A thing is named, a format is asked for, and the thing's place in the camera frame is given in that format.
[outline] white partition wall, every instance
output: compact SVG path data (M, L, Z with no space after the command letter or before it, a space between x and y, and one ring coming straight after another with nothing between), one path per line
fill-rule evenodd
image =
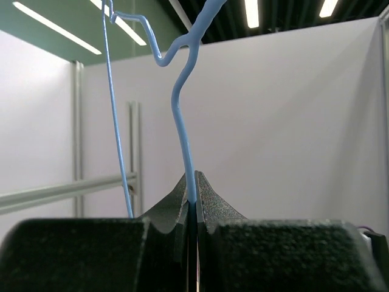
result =
M341 218L389 234L380 42L370 18L202 46L181 95L196 169L249 218ZM187 55L112 66L125 150L126 104L142 104L145 210L184 173L170 94ZM84 174L117 173L104 64L86 68L85 87Z
M71 65L0 32L0 193L72 181ZM73 216L71 200L0 216L0 240L18 221Z

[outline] ceiling light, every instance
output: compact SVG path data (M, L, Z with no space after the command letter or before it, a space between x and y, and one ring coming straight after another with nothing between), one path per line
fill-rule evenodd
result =
M102 9L102 0L91 0L91 2L100 10ZM107 5L104 7L104 14L109 16L109 7ZM116 17L115 23L122 30L124 30L125 33L127 33L139 46L146 46L146 42L140 36L138 36L138 34L120 17Z
M28 7L24 6L23 4L19 2L13 2L12 3L17 9L22 11L23 13L27 14L28 16L32 17L33 19L39 21L41 24L44 24L45 26L50 27L52 30L62 34L64 37L70 39L71 41L75 42L76 44L79 44L81 47L84 47L85 49L91 51L93 54L101 55L102 53L96 49L95 47L92 47L90 44L84 42L83 40L77 38L74 34L68 32L67 30L64 30L62 27L56 25L55 23L52 23L47 18L37 14L37 12L29 9Z
M258 0L244 0L246 6L247 25L254 29L260 26L258 16Z
M325 0L319 16L321 18L331 16L337 3L338 0Z

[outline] blue cable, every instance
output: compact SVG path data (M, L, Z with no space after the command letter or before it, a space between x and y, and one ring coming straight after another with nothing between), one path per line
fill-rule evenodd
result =
M124 165L122 144L120 143L119 125L117 122L115 92L114 92L114 84L112 81L111 59L109 57L108 36L107 36L107 28L106 28L105 15L104 15L105 0L103 0L102 2L103 2L102 11L103 11L104 46L105 46L105 55L106 55L106 63L107 63L107 71L108 71L109 93L111 94L112 116L114 118L117 155L119 157L120 173L122 174L122 184L124 189L124 196L126 199L128 216L129 218L134 218L133 209L131 207L131 199L129 197L129 190L127 185L126 167Z
M109 0L109 19L111 23L115 23L116 17L120 17L122 19L138 21L142 24L143 28L146 31L147 38L151 45L151 50L153 52L154 59L156 63L165 67L170 64L177 51L183 47L189 47L189 57L188 61L181 71L176 83L173 86L173 92L171 93L171 110L173 112L174 121L176 123L177 132L180 140L182 157L184 159L184 167L185 167L185 179L187 182L187 190L188 190L188 201L189 201L189 212L188 212L188 287L189 291L196 291L196 278L197 278L197 219L196 219L196 201L197 201L197 191L196 191L196 181L195 181L195 171L193 168L193 162L191 158L191 151L189 146L188 135L185 129L184 120L182 118L182 114L179 106L179 98L180 92L187 81L189 75L191 74L193 68L196 65L197 57L199 54L200 42L201 38L204 36L205 31L208 29L209 25L212 23L216 14L220 11L221 7L227 0L206 0L203 9L200 14L196 18L192 28L185 35L179 36L176 38L168 49L165 57L162 57L160 50L158 48L158 44L156 41L156 37L154 32L148 22L148 20L143 15L129 15L122 12L114 12L114 4L112 0ZM111 93L111 101L112 101L112 113L114 116L114 124L115 124L115 134L116 134L116 143L119 154L119 162L120 169L122 171L123 185L126 186L125 182L125 168L122 158L122 151L120 149L120 138L119 131L116 121L116 113L115 113L115 98L114 98L114 90L112 84L112 74L111 74L111 64L109 60L108 54L108 41L107 41L107 33L106 33L106 24L105 24L105 0L102 0L102 11L103 11L103 26L104 26L104 34L105 34L105 50L107 55L107 68L108 68L108 78L109 78L109 90ZM126 201L129 202L129 198L127 199L128 191L126 192Z
M177 132L181 143L181 150L182 150L182 156L184 159L184 167L185 167L185 178L187 180L187 187L188 187L188 200L189 203L191 204L195 203L197 200L195 171L193 170L193 163L191 159L191 151L190 151L190 146L188 141L188 135L185 130L184 121L182 119L182 114L180 111L179 96L184 83L187 81L189 75L191 74L193 68L196 65L201 38L204 36L205 31L212 23L213 18L216 16L216 14L219 12L219 10L221 9L221 7L226 1L227 0L207 0L204 4L203 9L198 15L196 21L194 22L192 28L190 29L190 31L187 34L176 38L171 44L170 48L168 49L165 57L162 58L162 55L158 48L156 37L154 35L154 32L148 20L143 15L130 15L122 12L114 12L113 1L109 0L109 19L112 23L115 23L116 17L118 16L122 19L138 21L143 25L143 28L147 33L147 38L151 45L151 50L153 52L154 59L159 66L165 67L169 65L172 59L174 58L174 56L176 55L177 51L181 47L183 46L189 47L189 57L188 57L187 64L185 65L184 69L180 73L173 87L173 92L171 94L171 109L173 111L173 117L176 123ZM109 64L110 61L109 61L108 44L107 44L107 37L106 37L104 7L105 7L105 0L102 1L103 25L104 25L104 33L105 33L105 44L106 44L105 49L107 53L109 87L110 87L111 100L112 100L112 112L114 112L115 100L113 97L114 90L112 85L111 65ZM116 141L118 143L118 153L119 153L120 138L119 138L119 131L117 130L117 125L115 126L115 133L116 133ZM120 165L122 168L123 162L122 162L121 154L119 154L119 156L120 156L119 161L121 161Z

